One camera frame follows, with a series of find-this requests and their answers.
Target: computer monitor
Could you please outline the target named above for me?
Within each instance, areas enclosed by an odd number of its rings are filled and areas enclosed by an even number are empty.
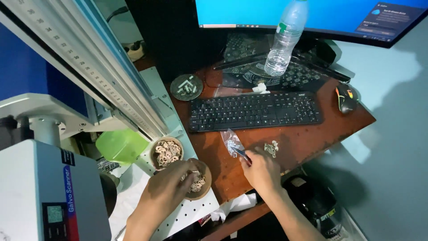
[[[200,28],[276,29],[291,0],[196,0]],[[428,0],[309,0],[305,36],[390,48],[428,14]]]

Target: black keyboard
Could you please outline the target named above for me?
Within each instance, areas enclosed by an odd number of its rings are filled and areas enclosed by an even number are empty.
[[[253,94],[190,101],[190,131],[219,131],[320,124],[312,92]]]

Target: green plastic container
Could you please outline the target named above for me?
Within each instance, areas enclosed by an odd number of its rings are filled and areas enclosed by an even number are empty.
[[[131,164],[149,145],[149,142],[131,129],[106,131],[95,146],[107,161]]]

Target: desk surface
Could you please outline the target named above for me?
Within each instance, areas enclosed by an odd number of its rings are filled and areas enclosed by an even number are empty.
[[[135,62],[135,66],[141,71],[154,66],[154,63],[143,59]],[[213,71],[212,68],[197,72],[196,75],[202,80],[206,79],[210,86],[213,86],[212,83],[222,81],[222,72]],[[317,92],[324,116],[322,124],[236,130],[235,133],[246,149],[263,147],[265,143],[270,144],[273,140],[279,142],[276,161],[281,163],[284,170],[293,169],[376,121],[362,105],[358,105],[357,110],[350,114],[343,115],[339,111],[337,95],[334,92],[337,84],[337,80],[330,79]],[[169,91],[169,84],[166,84],[166,88]],[[215,90],[216,88],[204,83],[200,97],[212,97]],[[220,133],[189,133],[189,103],[172,96],[171,100],[198,158],[211,170],[213,177],[211,187],[219,204],[251,190],[252,187],[244,177],[239,160],[229,155]]]

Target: gaming mouse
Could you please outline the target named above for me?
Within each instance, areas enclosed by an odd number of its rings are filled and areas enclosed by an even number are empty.
[[[343,114],[347,114],[357,108],[357,92],[349,85],[339,83],[339,85],[336,87],[336,93],[339,99],[339,110]]]

